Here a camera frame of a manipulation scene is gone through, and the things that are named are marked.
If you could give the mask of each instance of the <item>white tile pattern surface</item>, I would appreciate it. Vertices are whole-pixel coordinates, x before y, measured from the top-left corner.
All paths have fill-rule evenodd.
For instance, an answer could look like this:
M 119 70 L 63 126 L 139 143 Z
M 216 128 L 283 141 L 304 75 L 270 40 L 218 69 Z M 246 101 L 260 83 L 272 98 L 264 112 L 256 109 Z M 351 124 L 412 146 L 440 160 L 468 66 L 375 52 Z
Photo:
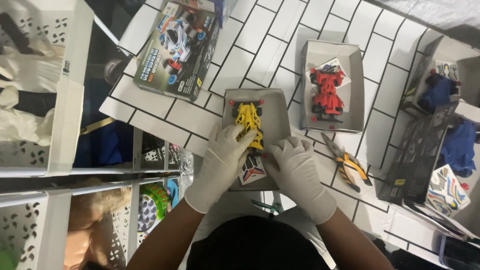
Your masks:
M 139 38 L 138 33 L 131 33 L 127 30 L 122 43 L 130 39 L 132 46 L 129 48 L 142 48 L 148 35 Z M 139 90 L 129 77 L 135 71 L 134 59 L 101 111 L 203 155 L 208 133 L 213 123 L 220 121 L 226 88 L 282 88 L 292 135 L 314 144 L 317 164 L 323 172 L 321 182 L 334 194 L 339 207 L 362 230 L 392 239 L 402 248 L 420 249 L 435 255 L 433 230 L 378 200 L 375 191 L 379 187 L 375 184 L 384 179 L 384 172 L 390 166 L 409 121 L 407 115 L 398 111 L 406 83 L 411 80 L 425 46 L 439 35 L 365 1 L 242 0 L 220 32 L 204 90 L 194 104 Z M 374 186 L 366 186 L 358 180 L 360 193 L 336 175 L 332 154 L 320 134 L 297 128 L 301 97 L 298 91 L 300 50 L 307 39 L 359 44 L 362 49 L 365 132 L 361 135 L 328 134 L 340 147 L 364 161 L 364 167 L 368 168 Z M 355 172 L 349 173 L 358 179 Z M 265 193 L 265 202 L 273 198 Z M 284 208 L 294 206 L 286 197 L 283 201 Z

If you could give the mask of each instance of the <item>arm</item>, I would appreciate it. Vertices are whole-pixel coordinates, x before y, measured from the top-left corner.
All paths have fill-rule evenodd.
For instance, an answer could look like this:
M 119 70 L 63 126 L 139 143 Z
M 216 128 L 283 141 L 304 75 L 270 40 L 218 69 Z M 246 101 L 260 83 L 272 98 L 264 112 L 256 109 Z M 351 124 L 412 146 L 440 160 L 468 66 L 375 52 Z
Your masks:
M 393 270 L 381 251 L 340 209 L 325 223 L 317 225 L 317 230 L 340 269 Z
M 313 146 L 289 137 L 268 149 L 275 162 L 264 164 L 282 193 L 316 224 L 330 255 L 341 269 L 393 269 L 387 258 L 336 207 L 335 198 L 320 182 Z
M 204 215 L 182 199 L 138 247 L 127 270 L 178 269 Z
M 221 130 L 216 124 L 198 176 L 185 197 L 143 241 L 127 265 L 133 269 L 178 269 L 204 215 L 238 177 L 247 158 L 247 147 L 256 131 L 237 142 L 241 125 Z

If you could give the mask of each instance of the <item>hand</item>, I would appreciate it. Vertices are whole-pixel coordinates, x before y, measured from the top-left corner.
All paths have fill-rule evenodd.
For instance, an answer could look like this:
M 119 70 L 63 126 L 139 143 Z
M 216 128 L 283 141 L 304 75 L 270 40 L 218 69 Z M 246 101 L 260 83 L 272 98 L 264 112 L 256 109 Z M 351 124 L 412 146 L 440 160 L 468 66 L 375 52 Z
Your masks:
M 247 159 L 246 149 L 256 136 L 252 130 L 237 142 L 243 128 L 230 125 L 220 130 L 220 125 L 215 124 L 210 132 L 200 173 L 185 192 L 185 200 L 197 212 L 206 214 L 238 177 Z
M 295 137 L 280 140 L 268 148 L 278 163 L 265 162 L 267 173 L 282 193 L 305 210 L 315 224 L 327 221 L 335 212 L 336 200 L 320 183 L 313 146 Z

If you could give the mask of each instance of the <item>yellow pliers handle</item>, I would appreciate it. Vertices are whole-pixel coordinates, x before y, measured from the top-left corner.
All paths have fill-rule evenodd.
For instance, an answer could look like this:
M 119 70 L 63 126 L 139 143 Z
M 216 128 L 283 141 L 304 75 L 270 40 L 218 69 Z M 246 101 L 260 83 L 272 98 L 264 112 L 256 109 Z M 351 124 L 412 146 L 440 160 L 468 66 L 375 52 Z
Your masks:
M 364 170 L 360 162 L 353 156 L 351 157 L 348 153 L 345 152 L 343 153 L 343 158 L 336 158 L 335 162 L 338 165 L 338 172 L 340 173 L 340 176 L 356 192 L 360 192 L 360 187 L 357 186 L 355 184 L 355 181 L 351 180 L 350 177 L 347 175 L 347 172 L 345 171 L 345 163 L 358 171 L 360 178 L 362 178 L 366 185 L 372 185 L 372 182 L 370 181 L 367 172 Z

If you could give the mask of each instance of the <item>yellow toy car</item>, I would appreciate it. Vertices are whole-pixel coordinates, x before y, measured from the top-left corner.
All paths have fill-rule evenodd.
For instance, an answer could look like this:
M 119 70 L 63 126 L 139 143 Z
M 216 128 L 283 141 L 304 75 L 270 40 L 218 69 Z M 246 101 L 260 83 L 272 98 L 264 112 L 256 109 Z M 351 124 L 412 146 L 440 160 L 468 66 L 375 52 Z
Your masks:
M 263 131 L 260 129 L 261 121 L 260 117 L 262 115 L 262 108 L 258 106 L 264 103 L 264 100 L 261 99 L 259 101 L 233 101 L 230 100 L 228 102 L 230 105 L 233 106 L 232 109 L 232 116 L 236 118 L 235 124 L 241 124 L 245 128 L 243 131 L 238 135 L 237 141 L 241 140 L 243 136 L 247 134 L 250 130 L 256 130 L 257 136 L 253 140 L 253 142 L 249 145 L 249 147 L 263 150 L 264 149 L 264 141 L 262 138 L 264 137 Z

